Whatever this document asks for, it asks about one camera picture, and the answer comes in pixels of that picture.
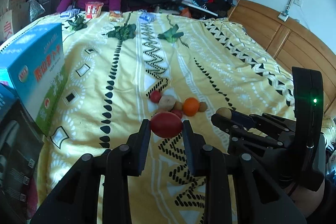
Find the blue box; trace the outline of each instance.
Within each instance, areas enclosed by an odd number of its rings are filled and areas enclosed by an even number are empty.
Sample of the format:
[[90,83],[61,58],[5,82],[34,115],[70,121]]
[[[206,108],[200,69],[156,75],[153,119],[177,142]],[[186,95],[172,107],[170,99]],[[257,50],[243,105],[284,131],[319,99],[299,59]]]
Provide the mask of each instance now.
[[19,97],[46,136],[67,79],[60,23],[37,25],[0,47],[0,83]]

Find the black box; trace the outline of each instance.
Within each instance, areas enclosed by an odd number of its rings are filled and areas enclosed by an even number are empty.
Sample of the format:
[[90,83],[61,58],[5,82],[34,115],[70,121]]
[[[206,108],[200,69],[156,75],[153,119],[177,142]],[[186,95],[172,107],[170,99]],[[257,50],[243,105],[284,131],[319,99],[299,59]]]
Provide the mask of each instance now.
[[42,132],[19,99],[0,84],[0,223],[26,223],[29,182]]

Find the electrical outlet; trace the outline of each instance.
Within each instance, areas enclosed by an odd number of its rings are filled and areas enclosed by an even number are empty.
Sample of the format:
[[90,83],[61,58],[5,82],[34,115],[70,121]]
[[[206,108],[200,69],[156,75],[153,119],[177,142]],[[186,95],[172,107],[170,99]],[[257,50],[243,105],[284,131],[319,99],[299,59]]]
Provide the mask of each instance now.
[[278,18],[286,22],[286,20],[289,18],[289,15],[284,16],[283,14],[280,13],[280,15],[278,15]]
[[298,5],[299,7],[302,7],[303,0],[294,0],[294,4]]

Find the red tomato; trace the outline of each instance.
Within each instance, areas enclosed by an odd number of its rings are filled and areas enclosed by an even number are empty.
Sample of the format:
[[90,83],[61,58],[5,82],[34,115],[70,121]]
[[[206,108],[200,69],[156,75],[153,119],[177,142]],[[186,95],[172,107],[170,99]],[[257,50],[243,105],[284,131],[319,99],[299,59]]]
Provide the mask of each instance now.
[[182,119],[182,117],[183,117],[182,111],[179,111],[178,109],[173,109],[170,112],[174,113],[175,115],[177,115],[180,119]]
[[160,112],[151,119],[151,130],[161,138],[174,138],[182,131],[181,119],[171,112]]
[[156,104],[160,101],[161,97],[162,97],[161,93],[157,90],[153,90],[149,95],[150,100]]

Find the screw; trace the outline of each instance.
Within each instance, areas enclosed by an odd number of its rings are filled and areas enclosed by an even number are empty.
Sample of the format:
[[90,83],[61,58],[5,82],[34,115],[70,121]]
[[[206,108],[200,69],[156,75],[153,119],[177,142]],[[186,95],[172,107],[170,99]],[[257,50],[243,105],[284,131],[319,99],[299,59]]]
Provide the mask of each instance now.
[[244,154],[242,154],[241,158],[242,158],[243,160],[250,160],[250,159],[251,159],[251,155],[248,154],[248,153],[244,153]]
[[90,158],[91,158],[91,154],[84,154],[81,159],[83,161],[88,161]]
[[202,148],[203,148],[204,151],[211,151],[213,149],[213,147],[209,144],[203,145]]
[[129,146],[126,145],[126,144],[122,144],[121,146],[119,146],[119,149],[120,149],[121,151],[127,151],[127,150],[129,149]]

